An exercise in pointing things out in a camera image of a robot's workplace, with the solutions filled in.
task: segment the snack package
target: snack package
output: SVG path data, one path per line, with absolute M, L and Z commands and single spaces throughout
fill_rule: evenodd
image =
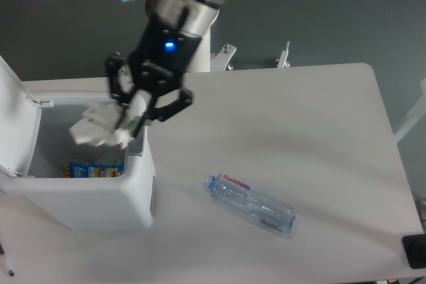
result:
M 65 176 L 67 178 L 114 178 L 124 172 L 124 163 L 96 164 L 68 162 Z

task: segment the white table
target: white table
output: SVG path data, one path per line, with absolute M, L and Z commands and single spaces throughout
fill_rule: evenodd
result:
M 190 74 L 194 105 L 148 138 L 154 223 L 73 232 L 0 194 L 0 283 L 345 283 L 418 277 L 401 237 L 421 233 L 372 69 L 363 64 Z M 103 78 L 28 82 L 104 90 Z M 240 219 L 202 189 L 226 172 L 292 204 L 290 236 Z

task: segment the bottle label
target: bottle label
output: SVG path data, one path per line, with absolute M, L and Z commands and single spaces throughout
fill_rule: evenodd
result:
M 235 184 L 237 184 L 237 185 L 241 186 L 242 188 L 247 189 L 247 190 L 249 190 L 249 191 L 250 191 L 250 186 L 248 186 L 247 184 L 242 183 L 242 182 L 240 182 L 240 181 L 238 181 L 238 180 L 231 179 L 231 178 L 230 178 L 229 176 L 227 176 L 226 174 L 224 174 L 224 178 L 226 178 L 228 181 L 231 181 L 232 183 L 235 183 Z

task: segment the white cloth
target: white cloth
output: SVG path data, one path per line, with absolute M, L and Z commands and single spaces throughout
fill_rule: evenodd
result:
M 116 129 L 115 126 L 121 117 L 122 108 L 117 104 L 96 103 L 83 112 L 83 119 L 72 126 L 69 131 L 76 144 L 90 144 L 91 146 L 116 146 L 125 148 L 133 140 L 129 127 L 130 116 L 128 111 Z

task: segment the white bin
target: white bin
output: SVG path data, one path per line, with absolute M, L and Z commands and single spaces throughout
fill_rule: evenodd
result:
M 69 128 L 88 104 L 112 99 L 107 92 L 72 89 L 33 95 L 0 57 L 0 190 L 26 197 L 71 229 L 148 227 L 155 170 L 146 127 L 125 150 L 115 148 L 124 158 L 123 175 L 65 177 L 69 160 L 93 162 L 111 149 L 77 146 Z M 136 95 L 130 111 L 140 116 L 145 108 Z

